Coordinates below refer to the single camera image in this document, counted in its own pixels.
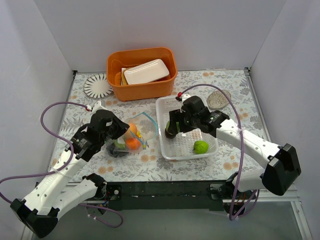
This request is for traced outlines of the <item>orange mandarin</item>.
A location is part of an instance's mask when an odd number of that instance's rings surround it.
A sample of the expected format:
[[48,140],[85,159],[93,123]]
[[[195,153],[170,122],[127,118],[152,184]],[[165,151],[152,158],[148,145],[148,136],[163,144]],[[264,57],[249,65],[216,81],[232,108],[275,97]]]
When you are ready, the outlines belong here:
[[127,138],[125,145],[129,150],[138,150],[141,147],[141,142],[137,138]]

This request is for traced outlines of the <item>yellow banana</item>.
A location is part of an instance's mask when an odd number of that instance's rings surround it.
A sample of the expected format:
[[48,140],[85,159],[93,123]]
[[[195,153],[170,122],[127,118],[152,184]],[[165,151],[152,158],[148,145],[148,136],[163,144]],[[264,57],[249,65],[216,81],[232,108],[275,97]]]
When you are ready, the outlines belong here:
[[140,133],[139,131],[137,131],[135,135],[136,135],[139,139],[142,138],[141,133]]

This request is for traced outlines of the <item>green starfruit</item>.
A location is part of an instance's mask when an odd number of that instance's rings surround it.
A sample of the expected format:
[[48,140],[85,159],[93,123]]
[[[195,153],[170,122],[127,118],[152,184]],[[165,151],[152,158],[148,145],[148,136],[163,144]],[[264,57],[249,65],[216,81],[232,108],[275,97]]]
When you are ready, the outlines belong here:
[[123,142],[118,142],[118,140],[114,140],[114,144],[118,149],[125,149],[126,148],[126,144]]

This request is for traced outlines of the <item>peach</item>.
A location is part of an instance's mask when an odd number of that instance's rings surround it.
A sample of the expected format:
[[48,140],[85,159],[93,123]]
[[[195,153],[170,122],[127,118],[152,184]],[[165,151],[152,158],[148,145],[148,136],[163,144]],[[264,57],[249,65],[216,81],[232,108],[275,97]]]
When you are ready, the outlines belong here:
[[125,139],[138,137],[138,129],[137,126],[133,123],[129,123],[129,128],[126,133],[123,135]]

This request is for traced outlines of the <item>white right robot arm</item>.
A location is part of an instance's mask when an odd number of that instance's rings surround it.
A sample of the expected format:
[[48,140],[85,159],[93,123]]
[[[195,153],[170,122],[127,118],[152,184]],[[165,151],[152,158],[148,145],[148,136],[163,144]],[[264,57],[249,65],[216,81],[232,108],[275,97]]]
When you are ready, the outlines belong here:
[[244,151],[262,167],[245,173],[238,171],[226,181],[226,192],[232,199],[260,189],[282,196],[302,172],[292,145],[280,146],[242,130],[228,115],[219,110],[210,111],[200,97],[191,96],[182,102],[181,108],[169,112],[165,135],[174,138],[195,129]]

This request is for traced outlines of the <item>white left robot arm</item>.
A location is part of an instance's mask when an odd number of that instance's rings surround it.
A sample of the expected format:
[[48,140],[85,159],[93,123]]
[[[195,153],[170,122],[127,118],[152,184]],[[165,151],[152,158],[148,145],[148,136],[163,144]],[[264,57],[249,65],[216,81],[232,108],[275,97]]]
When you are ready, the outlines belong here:
[[71,138],[52,174],[42,181],[23,199],[15,199],[10,208],[38,238],[44,238],[56,227],[58,220],[81,202],[94,198],[101,200],[107,193],[107,182],[92,173],[84,176],[81,183],[63,192],[73,176],[97,154],[108,140],[124,135],[130,126],[111,111],[97,110],[90,122],[81,126]]

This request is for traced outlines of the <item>clear zip top bag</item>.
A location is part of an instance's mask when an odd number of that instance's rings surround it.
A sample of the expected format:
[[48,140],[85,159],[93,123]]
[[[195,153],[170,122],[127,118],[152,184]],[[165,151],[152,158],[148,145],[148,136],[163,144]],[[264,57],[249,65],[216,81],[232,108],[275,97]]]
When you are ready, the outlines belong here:
[[122,158],[146,150],[148,142],[158,134],[156,121],[146,112],[127,118],[124,122],[129,125],[126,133],[115,140],[108,140],[105,144],[106,152],[113,158]]

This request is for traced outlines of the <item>dark mangosteen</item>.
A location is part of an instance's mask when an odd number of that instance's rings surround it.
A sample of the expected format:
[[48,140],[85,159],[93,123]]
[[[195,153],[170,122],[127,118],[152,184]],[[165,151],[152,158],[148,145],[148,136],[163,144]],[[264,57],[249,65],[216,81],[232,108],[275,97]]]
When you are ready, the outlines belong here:
[[176,135],[170,134],[167,130],[164,131],[164,134],[167,139],[174,139],[176,137]]

